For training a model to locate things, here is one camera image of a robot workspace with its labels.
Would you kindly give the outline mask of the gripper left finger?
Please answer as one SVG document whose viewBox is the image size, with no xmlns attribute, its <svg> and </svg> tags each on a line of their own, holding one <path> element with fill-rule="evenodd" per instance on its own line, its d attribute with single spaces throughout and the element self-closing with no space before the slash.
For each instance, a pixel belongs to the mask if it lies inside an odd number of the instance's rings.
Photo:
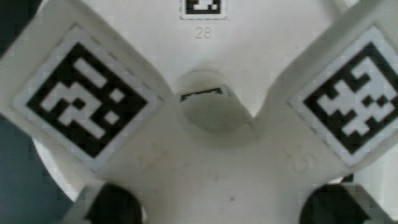
<svg viewBox="0 0 398 224">
<path fill-rule="evenodd" d="M 144 224 L 142 206 L 130 191 L 109 182 L 91 182 L 59 224 Z"/>
</svg>

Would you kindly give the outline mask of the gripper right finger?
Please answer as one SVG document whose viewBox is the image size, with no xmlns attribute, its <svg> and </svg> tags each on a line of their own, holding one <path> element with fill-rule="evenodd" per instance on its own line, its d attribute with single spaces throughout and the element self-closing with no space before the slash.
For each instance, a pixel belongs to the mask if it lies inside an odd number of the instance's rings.
<svg viewBox="0 0 398 224">
<path fill-rule="evenodd" d="M 309 195 L 299 224 L 391 224 L 391 216 L 359 184 L 327 184 Z"/>
</svg>

